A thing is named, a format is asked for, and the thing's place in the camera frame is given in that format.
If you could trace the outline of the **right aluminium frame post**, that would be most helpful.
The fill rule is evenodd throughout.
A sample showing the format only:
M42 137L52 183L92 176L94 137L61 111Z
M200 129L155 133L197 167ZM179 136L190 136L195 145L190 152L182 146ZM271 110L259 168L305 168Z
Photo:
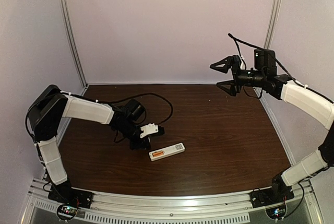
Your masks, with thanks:
M269 17L269 24L267 28L267 33L264 41L264 48L269 49L271 47L273 41L273 35L275 32L275 27L278 21L280 7L281 7L282 0L273 0L272 1L272 8Z

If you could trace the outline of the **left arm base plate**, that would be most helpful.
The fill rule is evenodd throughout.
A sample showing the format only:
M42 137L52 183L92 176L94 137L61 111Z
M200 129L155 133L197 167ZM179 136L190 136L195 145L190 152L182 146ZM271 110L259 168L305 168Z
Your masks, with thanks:
M47 197L58 203L89 209L92 203L93 193L74 189L70 186L53 185Z

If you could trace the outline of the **round circuit board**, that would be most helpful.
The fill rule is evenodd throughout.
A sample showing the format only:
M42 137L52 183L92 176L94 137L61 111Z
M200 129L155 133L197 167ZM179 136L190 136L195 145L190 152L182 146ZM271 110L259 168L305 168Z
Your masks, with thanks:
M66 204L61 204L56 210L56 215L60 220L70 221L76 217L77 212L78 208Z
M287 213L286 205L279 205L274 207L269 207L265 209L266 215L271 220L281 220L285 217Z

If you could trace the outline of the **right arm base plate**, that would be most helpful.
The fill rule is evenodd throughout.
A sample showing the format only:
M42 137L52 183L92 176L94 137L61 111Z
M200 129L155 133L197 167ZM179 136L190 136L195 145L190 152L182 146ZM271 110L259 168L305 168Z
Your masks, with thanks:
M250 202L253 208L269 206L273 204L283 203L284 200L294 198L294 193L288 190L281 196L275 196L272 188L259 189L256 188L249 193Z

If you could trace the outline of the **left round circuit board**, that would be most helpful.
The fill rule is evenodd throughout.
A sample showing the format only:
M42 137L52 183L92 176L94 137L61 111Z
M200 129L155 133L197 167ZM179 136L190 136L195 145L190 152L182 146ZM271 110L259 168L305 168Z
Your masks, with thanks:
M66 204L61 204L56 210L56 215L60 220L70 221L76 217L77 212L78 208Z

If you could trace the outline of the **aluminium frame post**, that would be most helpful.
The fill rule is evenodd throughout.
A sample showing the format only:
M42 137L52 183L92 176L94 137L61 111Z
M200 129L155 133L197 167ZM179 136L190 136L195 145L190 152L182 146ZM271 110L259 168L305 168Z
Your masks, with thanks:
M271 47L273 41L273 35L275 32L275 27L278 21L280 7L281 7L282 0L273 0L272 1L272 8L269 17L269 24L267 28L267 33L264 41L264 48L269 49Z
M68 5L67 5L67 0L59 0L60 5L61 5L61 12L63 16L63 21L64 21L64 27L65 27L65 32L69 44L69 48L71 51L71 55L74 61L75 69L80 81L80 84L83 88L87 88L88 84L84 75L84 70L79 58L76 42L75 42L75 37L73 33L73 28L71 25L71 20L70 20L70 14L68 10Z

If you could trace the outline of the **orange battery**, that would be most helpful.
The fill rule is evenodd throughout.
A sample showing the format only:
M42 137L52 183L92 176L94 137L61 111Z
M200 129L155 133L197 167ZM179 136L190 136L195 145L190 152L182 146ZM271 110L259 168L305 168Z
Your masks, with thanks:
M152 155L153 155L154 157L156 157L156 156L161 156L161 155L164 155L164 151L163 151L163 150L155 151L155 152L152 153Z
M164 152L163 151L159 151L159 152L154 152L152 154L152 156L155 158L155 157L159 157L159 156L163 156L164 155Z

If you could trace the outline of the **front aluminium rail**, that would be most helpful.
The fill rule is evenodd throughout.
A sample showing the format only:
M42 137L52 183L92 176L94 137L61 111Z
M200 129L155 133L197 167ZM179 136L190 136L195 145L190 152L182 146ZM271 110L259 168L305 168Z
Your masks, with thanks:
M309 181L293 187L294 198L253 208L250 191L205 196L134 196L93 192L89 209L79 208L69 223L323 223ZM271 220L265 209L286 205L281 220Z

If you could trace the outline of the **left aluminium frame post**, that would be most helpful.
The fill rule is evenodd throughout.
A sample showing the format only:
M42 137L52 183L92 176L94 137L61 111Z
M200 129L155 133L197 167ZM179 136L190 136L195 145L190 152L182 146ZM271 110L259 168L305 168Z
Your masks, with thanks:
M84 70L79 58L76 42L75 42L75 37L73 33L73 28L71 25L71 20L70 20L70 14L68 10L68 5L67 5L67 0L59 0L60 5L61 5L61 12L63 16L63 21L64 21L64 27L65 27L65 32L69 44L69 48L71 51L71 55L74 61L75 69L80 81L80 84L83 88L87 88L88 84L84 75Z

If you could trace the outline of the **white remote control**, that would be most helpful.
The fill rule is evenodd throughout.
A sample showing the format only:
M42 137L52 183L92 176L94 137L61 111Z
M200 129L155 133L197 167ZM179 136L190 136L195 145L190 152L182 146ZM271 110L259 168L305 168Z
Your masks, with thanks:
M160 150L164 151L164 155L154 158L152 156L152 153L155 152L155 151L160 151ZM167 158L167 157L170 157L170 156L173 156L173 155L183 153L185 151L185 146L184 146L183 143L178 143L178 144L171 145L171 146L168 146L168 147L164 147L164 148L161 148L161 149L158 149L158 150L155 150L155 151L149 152L149 158L150 158L151 161L157 161L157 160L160 160L160 159L164 159L164 158Z

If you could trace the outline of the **right round circuit board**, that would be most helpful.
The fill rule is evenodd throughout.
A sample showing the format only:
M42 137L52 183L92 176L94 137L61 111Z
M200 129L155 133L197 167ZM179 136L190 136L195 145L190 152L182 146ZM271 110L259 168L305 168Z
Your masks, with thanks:
M269 207L265 209L266 215L271 220L281 220L285 217L287 213L286 205L279 205L274 207Z

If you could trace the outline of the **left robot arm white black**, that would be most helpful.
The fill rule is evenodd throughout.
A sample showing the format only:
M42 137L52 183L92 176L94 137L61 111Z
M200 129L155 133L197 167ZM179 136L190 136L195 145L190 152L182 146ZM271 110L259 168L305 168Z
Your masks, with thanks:
M39 158L52 183L55 197L63 205L75 201L75 193L64 169L57 145L57 131L63 118L74 118L110 126L130 141L131 149L150 148L150 135L159 131L157 124L135 124L141 110L138 103L118 108L99 100L85 99L49 85L28 108L25 127L37 148Z

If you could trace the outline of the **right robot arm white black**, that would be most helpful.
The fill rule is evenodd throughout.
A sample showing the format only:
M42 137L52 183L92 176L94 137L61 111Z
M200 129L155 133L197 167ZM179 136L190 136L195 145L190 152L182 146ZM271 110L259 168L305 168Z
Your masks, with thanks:
M280 65L272 50L255 49L251 69L242 69L244 62L238 55L228 56L210 65L221 73L232 73L232 80L217 83L217 87L231 96L244 87L260 88L278 100L291 104L316 119L328 130L324 142L316 151L272 179L268 200L280 203L292 185L333 166L333 102L298 83L290 74L278 75Z

